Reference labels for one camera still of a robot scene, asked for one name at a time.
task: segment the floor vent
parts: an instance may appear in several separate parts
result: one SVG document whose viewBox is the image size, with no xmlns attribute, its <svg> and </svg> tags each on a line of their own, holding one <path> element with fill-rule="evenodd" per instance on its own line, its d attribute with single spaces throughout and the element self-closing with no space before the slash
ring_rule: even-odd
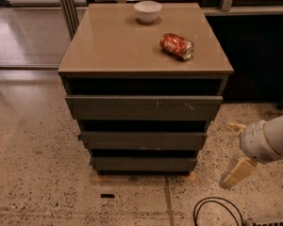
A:
<svg viewBox="0 0 283 226">
<path fill-rule="evenodd" d="M 249 218 L 244 226 L 283 226 L 283 218 Z"/>
</svg>

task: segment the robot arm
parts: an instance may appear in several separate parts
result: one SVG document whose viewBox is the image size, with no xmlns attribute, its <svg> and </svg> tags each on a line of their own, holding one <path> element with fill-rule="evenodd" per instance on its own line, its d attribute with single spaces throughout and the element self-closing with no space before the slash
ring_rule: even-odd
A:
<svg viewBox="0 0 283 226">
<path fill-rule="evenodd" d="M 248 125 L 241 133 L 240 147 L 262 164 L 283 158 L 283 116 Z"/>
</svg>

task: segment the speckled floor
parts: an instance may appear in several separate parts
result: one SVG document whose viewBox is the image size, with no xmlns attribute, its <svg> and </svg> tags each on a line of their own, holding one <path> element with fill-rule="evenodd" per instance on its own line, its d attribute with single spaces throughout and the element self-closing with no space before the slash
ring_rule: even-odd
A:
<svg viewBox="0 0 283 226">
<path fill-rule="evenodd" d="M 269 120 L 279 115 L 275 105 L 222 105 L 189 177 L 98 176 L 64 96 L 56 72 L 0 72 L 0 225 L 188 226 L 195 204 L 209 196 L 231 200 L 244 218 L 283 215 L 283 160 L 259 165 L 229 190 L 219 187 L 231 157 L 241 155 L 225 124 Z M 235 225 L 210 204 L 199 222 Z"/>
</svg>

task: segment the black cable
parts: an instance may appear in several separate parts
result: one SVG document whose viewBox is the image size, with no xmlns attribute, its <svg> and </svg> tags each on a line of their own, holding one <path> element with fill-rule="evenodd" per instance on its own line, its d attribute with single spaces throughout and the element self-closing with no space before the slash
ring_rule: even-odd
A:
<svg viewBox="0 0 283 226">
<path fill-rule="evenodd" d="M 199 212 L 200 212 L 200 209 L 202 208 L 202 206 L 206 203 L 209 203 L 209 202 L 215 202 L 215 203 L 218 203 L 220 204 L 223 208 L 225 208 L 229 213 L 230 215 L 235 219 L 237 225 L 239 226 L 239 222 L 237 221 L 236 217 L 234 216 L 234 214 L 228 209 L 228 207 L 226 207 L 224 204 L 222 204 L 221 202 L 217 202 L 217 201 L 214 201 L 214 200 L 220 200 L 220 201 L 224 201 L 224 202 L 227 202 L 229 204 L 231 204 L 235 209 L 236 211 L 238 212 L 239 216 L 240 216 L 240 222 L 241 222 L 241 225 L 243 225 L 243 218 L 242 218 L 242 214 L 240 212 L 240 210 L 237 208 L 237 206 L 233 203 L 233 202 L 230 202 L 229 200 L 226 200 L 224 198 L 220 198 L 220 197 L 207 197 L 207 198 L 204 198 L 203 200 L 199 201 L 195 206 L 194 206 L 194 209 L 193 209 L 193 221 L 194 221 L 194 225 L 197 226 L 197 220 L 198 220 L 198 215 L 199 215 Z"/>
<path fill-rule="evenodd" d="M 199 212 L 200 212 L 200 209 L 202 208 L 202 206 L 205 205 L 206 203 L 209 203 L 209 202 L 218 203 L 218 204 L 221 205 L 223 208 L 225 208 L 225 209 L 227 210 L 227 212 L 230 213 L 230 215 L 235 219 L 237 226 L 239 226 L 239 222 L 237 221 L 237 219 L 236 219 L 236 217 L 234 216 L 234 214 L 229 210 L 229 208 L 226 207 L 224 204 L 218 202 L 218 201 L 205 201 L 205 202 L 203 202 L 203 203 L 199 206 L 199 209 L 198 209 L 198 211 L 197 211 L 197 213 L 196 213 L 196 221 L 197 221 L 197 219 L 198 219 L 198 215 L 199 215 Z"/>
</svg>

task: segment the cabinet top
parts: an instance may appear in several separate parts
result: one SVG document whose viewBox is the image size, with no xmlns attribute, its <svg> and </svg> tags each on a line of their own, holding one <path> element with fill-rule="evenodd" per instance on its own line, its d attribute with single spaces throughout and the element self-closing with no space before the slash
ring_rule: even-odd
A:
<svg viewBox="0 0 283 226">
<path fill-rule="evenodd" d="M 153 24 L 140 24 L 134 4 L 90 4 L 62 60 L 60 74 L 230 74 L 233 69 L 198 4 L 162 4 Z M 192 58 L 165 53 L 174 33 L 194 43 Z"/>
</svg>

